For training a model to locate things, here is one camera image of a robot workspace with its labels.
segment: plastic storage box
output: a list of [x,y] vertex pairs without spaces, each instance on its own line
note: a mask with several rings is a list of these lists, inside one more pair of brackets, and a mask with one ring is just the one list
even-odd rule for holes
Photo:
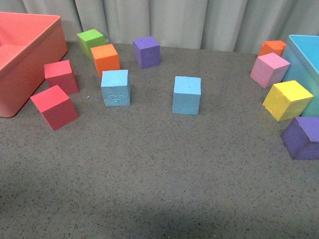
[[44,80],[44,64],[67,52],[61,19],[0,12],[0,117],[14,116]]
[[282,57],[290,62],[283,81],[296,80],[314,98],[302,116],[319,116],[319,36],[290,35]]

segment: white curtain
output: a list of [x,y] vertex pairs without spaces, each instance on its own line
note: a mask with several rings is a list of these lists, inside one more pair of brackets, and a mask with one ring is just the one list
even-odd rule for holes
[[0,0],[0,11],[59,15],[67,41],[97,29],[108,42],[258,53],[266,40],[319,35],[319,0]]

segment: cube face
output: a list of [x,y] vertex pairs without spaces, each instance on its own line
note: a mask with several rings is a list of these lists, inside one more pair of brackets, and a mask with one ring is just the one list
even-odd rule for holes
[[259,56],[256,59],[250,78],[263,88],[282,81],[290,63],[275,53]]
[[296,117],[282,140],[292,159],[319,159],[319,118]]
[[299,116],[313,99],[313,95],[296,81],[274,84],[263,106],[277,121]]
[[59,86],[53,86],[30,98],[53,130],[79,117],[71,99]]
[[278,56],[282,56],[284,50],[286,47],[286,43],[283,41],[265,41],[264,44],[262,44],[260,51],[258,53],[258,56],[266,55],[269,53],[275,53]]
[[160,45],[151,36],[133,41],[134,56],[142,69],[160,64]]
[[131,83],[128,70],[104,71],[101,89],[106,107],[131,104]]
[[103,71],[120,70],[119,55],[113,44],[93,47],[91,51],[100,78]]
[[66,94],[79,92],[69,60],[44,65],[44,75],[49,87],[58,85]]
[[81,51],[91,60],[93,59],[91,48],[105,45],[104,35],[95,29],[81,32],[77,34],[77,37]]
[[175,114],[198,115],[200,96],[200,78],[176,76],[172,112]]

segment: orange cube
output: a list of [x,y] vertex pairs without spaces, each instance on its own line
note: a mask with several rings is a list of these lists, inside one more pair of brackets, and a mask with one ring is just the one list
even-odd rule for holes
[[264,44],[261,45],[258,56],[266,55],[269,53],[276,53],[279,56],[282,56],[284,49],[286,47],[286,43],[283,41],[265,41]]
[[120,70],[120,60],[113,44],[91,48],[96,70],[102,78],[103,71]]

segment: light blue bin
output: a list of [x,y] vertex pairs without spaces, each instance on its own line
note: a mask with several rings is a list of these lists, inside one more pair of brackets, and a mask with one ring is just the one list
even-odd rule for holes
[[282,57],[291,63],[283,81],[298,81],[314,98],[302,116],[319,117],[319,36],[290,35]]

